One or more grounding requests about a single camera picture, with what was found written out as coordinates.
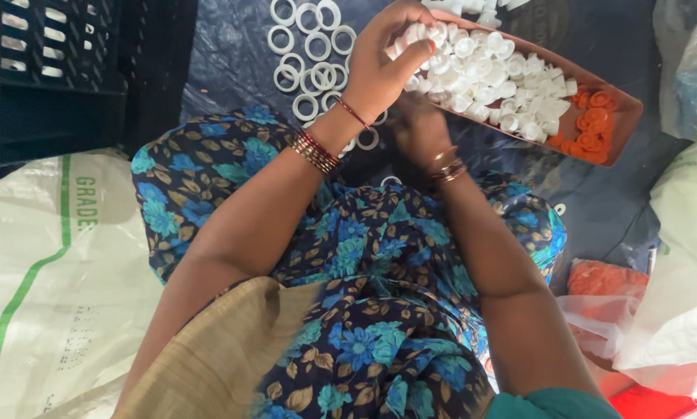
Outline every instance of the teal sleeve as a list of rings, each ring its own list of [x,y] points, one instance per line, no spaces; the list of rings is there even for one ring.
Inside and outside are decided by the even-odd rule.
[[[545,388],[526,397],[501,393],[494,397],[485,419],[621,419],[604,400],[569,388]]]

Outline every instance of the brown tray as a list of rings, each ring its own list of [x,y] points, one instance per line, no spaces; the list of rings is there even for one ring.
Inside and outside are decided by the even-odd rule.
[[[431,13],[436,17],[437,19],[447,22],[447,23],[456,23],[459,28],[465,29],[467,31],[470,31],[472,29],[481,29],[486,32],[494,32],[493,29],[491,28],[486,28],[485,26],[481,26],[477,23],[470,22],[469,20],[462,19],[460,17],[456,17],[450,14],[446,14],[444,12],[441,12],[439,10],[432,10]],[[610,83],[607,83],[606,81],[602,80],[601,78],[598,78],[596,75],[590,73],[589,71],[584,70],[583,68],[577,66],[573,62],[570,62],[569,60],[566,60],[564,57],[561,57],[558,54],[555,54],[553,52],[548,51],[545,48],[542,48],[541,46],[535,45],[533,43],[528,43],[525,40],[520,40],[519,38],[515,36],[511,36],[507,33],[503,33],[501,31],[496,31],[501,33],[503,38],[505,40],[512,40],[514,41],[515,44],[515,51],[521,52],[524,54],[525,57],[530,52],[535,52],[538,54],[538,56],[542,59],[545,60],[546,63],[552,63],[555,66],[560,67],[563,70],[563,74],[568,78],[575,78],[579,86],[586,86],[590,92],[597,91],[597,90],[604,90],[607,93],[609,93],[612,98],[617,102],[617,108],[614,110],[614,128],[612,130],[612,149],[607,154],[607,160],[602,163],[601,166],[605,167],[610,167],[615,163],[615,160],[617,160],[617,157],[620,156],[621,152],[623,151],[623,147],[625,147],[625,144],[628,142],[628,139],[630,138],[631,134],[635,130],[636,125],[638,125],[638,120],[641,119],[641,115],[643,113],[643,104],[641,103],[640,100],[632,97],[631,95],[625,93],[624,91],[616,88]],[[471,119],[469,116],[463,115],[462,113],[457,113],[451,109],[447,109],[445,107],[440,107],[441,109],[446,110],[447,112],[454,113],[455,115],[462,116],[463,118],[470,119],[471,121],[474,121]],[[577,130],[577,123],[576,120],[581,116],[586,109],[578,109],[575,104],[572,102],[571,108],[567,110],[567,112],[561,117],[560,119],[560,129],[563,132],[563,137],[564,139],[570,139],[572,141],[575,141],[576,138],[579,135],[579,131]],[[493,125],[490,125],[485,122],[478,122],[479,124],[484,124],[487,125],[501,133],[504,133],[502,130],[498,129],[497,127],[494,127]],[[522,141],[527,141],[526,139],[522,137],[517,137],[514,134],[510,133],[504,133],[510,137],[521,139]],[[560,148],[558,147],[550,147],[547,144],[541,144],[539,142],[535,142],[535,144],[540,145],[542,147],[549,148],[550,150],[555,150],[558,151],[561,154],[564,154]]]

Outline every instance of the red plastic object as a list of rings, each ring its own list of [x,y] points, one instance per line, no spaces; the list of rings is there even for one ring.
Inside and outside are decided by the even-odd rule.
[[[697,410],[697,400],[670,396],[638,384],[610,397],[623,419],[681,419]]]

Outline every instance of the black plastic crate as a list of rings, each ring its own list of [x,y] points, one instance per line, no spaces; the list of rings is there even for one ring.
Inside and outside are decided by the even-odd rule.
[[[0,0],[0,165],[115,145],[120,0]]]

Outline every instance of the white plastic ring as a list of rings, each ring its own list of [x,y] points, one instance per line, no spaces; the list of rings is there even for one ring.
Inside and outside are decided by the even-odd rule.
[[[302,91],[305,92],[306,95],[320,96],[320,94],[322,93],[322,90],[320,90],[320,88],[317,86],[315,87],[317,89],[316,92],[311,92],[311,91],[307,90],[307,86],[305,85],[305,80],[307,80],[308,77],[312,78],[310,76],[311,74],[312,74],[312,69],[309,69],[309,70],[303,72],[302,79],[299,81],[299,86],[302,88]],[[321,73],[321,72],[318,72],[318,74],[320,75],[320,77],[322,77],[323,82],[326,83],[327,81],[325,80],[325,75],[323,75],[323,73]]]
[[[348,49],[341,49],[338,48],[336,45],[336,38],[338,37],[339,33],[348,33],[349,36],[351,37],[351,46],[348,47]],[[336,28],[335,31],[333,31],[333,34],[331,35],[331,43],[333,44],[333,49],[336,50],[338,54],[341,55],[349,55],[351,51],[354,49],[354,43],[356,42],[356,32],[351,28],[351,26],[346,26],[345,24],[342,26],[339,26]]]
[[[344,66],[342,66],[340,64],[331,64],[331,67],[343,72],[343,81],[341,82],[341,84],[337,84],[338,79],[336,79],[336,85],[333,86],[333,90],[341,90],[344,87],[346,87],[346,83],[348,83],[348,81],[349,81],[349,73],[348,73],[349,71]]]
[[[321,40],[325,43],[325,52],[319,57],[310,51],[310,43],[314,40]],[[305,52],[312,61],[323,61],[325,58],[328,58],[328,55],[331,54],[331,41],[328,39],[328,35],[322,32],[311,32],[307,35],[307,40],[305,41]]]
[[[290,52],[288,54],[285,54],[283,57],[281,57],[281,61],[279,61],[279,66],[283,66],[284,64],[287,63],[287,60],[290,58],[295,58],[297,61],[299,61],[299,70],[297,70],[298,75],[302,75],[302,73],[305,71],[305,61],[302,60],[302,57],[299,56],[299,54],[295,54],[293,52]],[[281,76],[284,77],[287,80],[294,80],[287,71],[282,71]]]
[[[284,72],[285,74],[291,73],[291,75],[292,75],[292,79],[291,79],[292,86],[291,87],[283,87],[279,83],[279,73],[281,73],[281,72]],[[276,67],[276,71],[273,72],[273,83],[275,83],[276,87],[278,87],[279,90],[284,92],[284,93],[293,92],[297,89],[297,87],[299,87],[299,73],[297,72],[297,70],[294,67],[290,66],[289,64],[282,64],[282,65]]]
[[[330,26],[325,26],[322,23],[322,11],[320,9],[329,9],[333,13],[333,23]],[[320,0],[317,4],[317,10],[315,11],[315,17],[317,19],[317,25],[320,26],[325,31],[333,31],[338,28],[341,24],[341,9],[333,0]]]
[[[374,147],[377,147],[377,144],[380,143],[380,134],[377,133],[377,130],[369,127],[369,131],[372,133],[373,139],[372,139],[372,144],[370,145],[363,145],[361,141],[359,141],[359,136],[361,135],[362,132],[366,131],[366,128],[364,128],[359,134],[356,136],[356,145],[361,148],[362,150],[372,150]]]
[[[278,30],[286,32],[287,36],[289,37],[289,44],[283,48],[279,48],[278,46],[276,46],[276,44],[273,43],[273,33]],[[286,53],[292,52],[292,48],[294,48],[294,35],[292,34],[292,31],[290,31],[283,24],[277,24],[276,26],[271,28],[270,31],[268,31],[268,46],[271,49],[271,51],[279,55],[284,55]]]
[[[297,6],[294,5],[294,0],[286,0],[287,3],[292,7],[292,14],[286,19],[282,19],[276,14],[276,3],[279,0],[271,0],[271,19],[278,24],[283,24],[284,26],[291,26],[294,23],[294,16],[297,13]]]
[[[379,125],[384,124],[386,120],[387,120],[387,109],[385,109],[385,111],[382,112],[382,118],[375,121],[374,124],[372,124],[372,127],[378,127]]]
[[[328,99],[330,99],[333,96],[341,97],[341,92],[328,92],[325,93],[325,96],[322,97],[322,110],[324,110],[325,112],[327,112],[330,109],[328,107]]]
[[[343,148],[342,153],[348,153],[349,151],[353,150],[354,147],[356,147],[356,139],[352,138],[351,141],[348,142],[348,145]]]
[[[315,78],[315,76],[318,74],[323,76],[322,83],[318,83],[317,79]],[[338,75],[336,74],[336,70],[333,68],[333,65],[329,62],[318,62],[312,68],[312,74],[310,74],[310,78],[312,79],[313,86],[325,91],[332,89],[333,86],[336,85]]]
[[[403,184],[402,182],[400,182],[400,179],[398,177],[388,176],[388,177],[385,177],[384,179],[382,179],[382,183],[380,184],[380,186],[385,186],[385,184],[387,183],[388,180],[394,180],[395,182],[398,183],[398,185]]]
[[[315,22],[317,22],[317,24],[312,29],[307,29],[305,28],[305,25],[302,24],[302,15],[305,14],[306,11],[310,11],[313,14],[315,14]],[[297,22],[297,27],[299,28],[299,30],[304,33],[312,33],[320,30],[320,21],[317,19],[317,6],[313,5],[312,3],[305,3],[304,5],[300,5],[297,8],[297,13],[294,19]]]
[[[312,113],[310,115],[305,115],[299,112],[299,104],[303,100],[312,103]],[[314,119],[317,116],[317,112],[319,111],[319,109],[320,108],[317,104],[317,99],[315,99],[315,97],[313,96],[308,95],[307,93],[302,93],[301,95],[297,96],[296,99],[294,99],[294,103],[292,103],[292,112],[294,112],[294,116],[296,116],[298,119],[302,121],[309,121],[310,119]]]

